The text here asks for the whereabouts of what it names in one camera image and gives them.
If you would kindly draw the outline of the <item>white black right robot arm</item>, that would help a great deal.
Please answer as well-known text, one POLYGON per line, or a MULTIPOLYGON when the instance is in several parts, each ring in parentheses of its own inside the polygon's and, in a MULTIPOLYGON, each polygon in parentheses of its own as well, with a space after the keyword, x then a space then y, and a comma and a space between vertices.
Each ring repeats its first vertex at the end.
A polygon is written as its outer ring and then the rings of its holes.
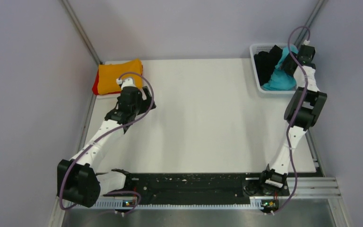
POLYGON ((261 172, 256 183, 248 183, 244 191, 248 195, 275 196, 282 195, 288 189, 287 177, 289 169, 298 177, 294 164, 294 152, 313 127, 326 103, 327 94, 321 92, 315 79, 316 65, 312 62, 315 47, 306 41, 297 53, 288 49, 288 56, 282 61, 281 70, 296 80, 296 89, 284 113, 288 126, 285 139, 278 152, 261 172))

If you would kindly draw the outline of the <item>teal t shirt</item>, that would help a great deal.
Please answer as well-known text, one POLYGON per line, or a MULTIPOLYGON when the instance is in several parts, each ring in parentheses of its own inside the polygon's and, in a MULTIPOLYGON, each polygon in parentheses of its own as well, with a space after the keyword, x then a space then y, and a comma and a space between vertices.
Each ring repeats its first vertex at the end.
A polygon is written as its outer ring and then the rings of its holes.
POLYGON ((282 61, 286 58, 289 50, 287 47, 285 47, 282 49, 282 51, 282 57, 279 60, 278 64, 275 66, 274 72, 271 75, 269 82, 261 86, 263 90, 289 91, 293 90, 296 86, 295 79, 292 76, 287 75, 283 70, 280 69, 282 61))

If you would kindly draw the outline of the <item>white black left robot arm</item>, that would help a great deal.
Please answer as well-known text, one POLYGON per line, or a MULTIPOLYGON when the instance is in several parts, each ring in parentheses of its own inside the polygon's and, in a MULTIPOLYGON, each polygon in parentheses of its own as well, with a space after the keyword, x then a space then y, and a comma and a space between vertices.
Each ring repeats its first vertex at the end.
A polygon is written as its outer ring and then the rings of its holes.
POLYGON ((100 196, 112 191, 120 195, 132 191, 133 183, 125 173, 118 170, 98 173, 97 169, 114 142, 156 107, 154 91, 150 83, 138 88, 132 78, 116 82, 121 92, 115 107, 105 115, 90 141, 71 159, 63 159, 57 165, 57 196, 64 210, 67 209, 64 200, 90 208, 100 196))

